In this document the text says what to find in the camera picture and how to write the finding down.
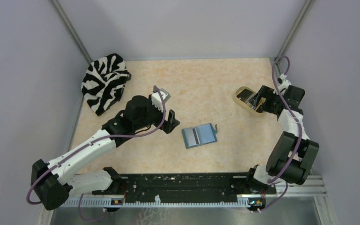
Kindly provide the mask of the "cards in tray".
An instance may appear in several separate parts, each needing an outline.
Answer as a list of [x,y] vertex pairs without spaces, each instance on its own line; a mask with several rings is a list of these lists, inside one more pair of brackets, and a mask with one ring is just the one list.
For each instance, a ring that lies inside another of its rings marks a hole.
[[237,99],[239,99],[241,102],[245,103],[247,105],[248,100],[255,94],[256,92],[249,90],[249,89],[244,89],[242,90],[239,94],[237,94]]

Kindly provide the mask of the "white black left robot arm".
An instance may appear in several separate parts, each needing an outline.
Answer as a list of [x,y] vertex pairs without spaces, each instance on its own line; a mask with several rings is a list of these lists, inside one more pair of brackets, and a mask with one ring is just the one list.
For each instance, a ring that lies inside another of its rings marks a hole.
[[79,174],[79,171],[101,155],[116,149],[126,141],[141,137],[137,131],[155,126],[155,130],[171,133],[180,122],[175,112],[165,106],[170,94],[159,90],[145,96],[134,96],[126,108],[108,120],[92,137],[66,154],[48,162],[38,160],[32,165],[31,188],[46,210],[60,207],[69,197],[86,193],[97,195],[118,194],[122,187],[121,176],[112,168],[105,167],[95,173]]

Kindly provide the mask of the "beige card tray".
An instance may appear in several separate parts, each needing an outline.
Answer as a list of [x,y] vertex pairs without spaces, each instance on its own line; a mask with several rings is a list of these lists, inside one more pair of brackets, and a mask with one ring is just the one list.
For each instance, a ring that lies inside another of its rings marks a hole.
[[263,104],[266,98],[254,92],[249,87],[242,86],[235,92],[235,102],[246,109],[250,114],[257,117],[264,115]]

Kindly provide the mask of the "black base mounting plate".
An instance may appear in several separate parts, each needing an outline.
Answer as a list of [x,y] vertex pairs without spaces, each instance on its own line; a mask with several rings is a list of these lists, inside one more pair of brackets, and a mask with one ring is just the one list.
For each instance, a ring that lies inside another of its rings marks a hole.
[[94,195],[125,195],[126,203],[234,203],[238,195],[276,194],[252,181],[247,172],[122,174]]

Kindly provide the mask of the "aluminium frame rail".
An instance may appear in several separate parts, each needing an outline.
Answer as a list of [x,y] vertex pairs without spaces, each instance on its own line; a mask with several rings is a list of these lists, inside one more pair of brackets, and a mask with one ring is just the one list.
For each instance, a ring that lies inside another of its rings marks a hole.
[[321,176],[310,175],[301,186],[281,182],[270,185],[276,189],[276,194],[266,194],[261,191],[260,195],[238,195],[236,202],[227,203],[162,203],[159,196],[152,203],[126,203],[125,195],[85,195],[83,198],[70,197],[63,202],[61,207],[81,208],[246,208],[251,211],[259,211],[267,207],[271,198],[278,197],[325,197],[327,191]]

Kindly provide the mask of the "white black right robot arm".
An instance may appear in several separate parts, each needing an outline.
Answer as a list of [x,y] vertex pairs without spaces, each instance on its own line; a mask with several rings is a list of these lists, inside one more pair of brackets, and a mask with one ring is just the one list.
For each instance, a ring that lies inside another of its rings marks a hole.
[[305,90],[290,85],[284,91],[279,96],[274,89],[263,85],[253,97],[254,102],[265,100],[258,112],[276,115],[283,132],[267,164],[250,168],[248,173],[251,177],[245,180],[245,187],[250,193],[258,193],[280,182],[302,185],[319,151],[319,144],[310,140],[302,123],[303,111],[299,105]]

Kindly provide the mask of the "teal leather card holder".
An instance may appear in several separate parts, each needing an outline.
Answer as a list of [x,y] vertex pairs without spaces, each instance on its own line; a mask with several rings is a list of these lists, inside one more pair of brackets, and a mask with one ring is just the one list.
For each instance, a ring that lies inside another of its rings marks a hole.
[[[196,128],[196,130],[197,130],[198,137],[199,137],[199,145],[197,145],[197,146],[192,146],[192,147],[188,146],[185,131],[190,128]],[[199,125],[196,127],[189,127],[189,128],[182,129],[181,132],[182,132],[182,136],[183,136],[183,140],[184,140],[186,149],[199,147],[199,146],[203,146],[206,144],[215,143],[218,141],[218,139],[217,139],[217,133],[218,133],[217,124],[213,125],[212,123],[208,123],[208,124],[203,124],[203,125]]]

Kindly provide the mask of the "zebra striped cloth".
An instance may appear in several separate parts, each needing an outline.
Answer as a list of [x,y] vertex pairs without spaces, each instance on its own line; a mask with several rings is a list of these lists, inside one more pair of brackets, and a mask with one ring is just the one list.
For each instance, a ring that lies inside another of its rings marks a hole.
[[101,116],[121,100],[126,83],[131,78],[124,59],[112,53],[90,63],[81,91],[90,109]]

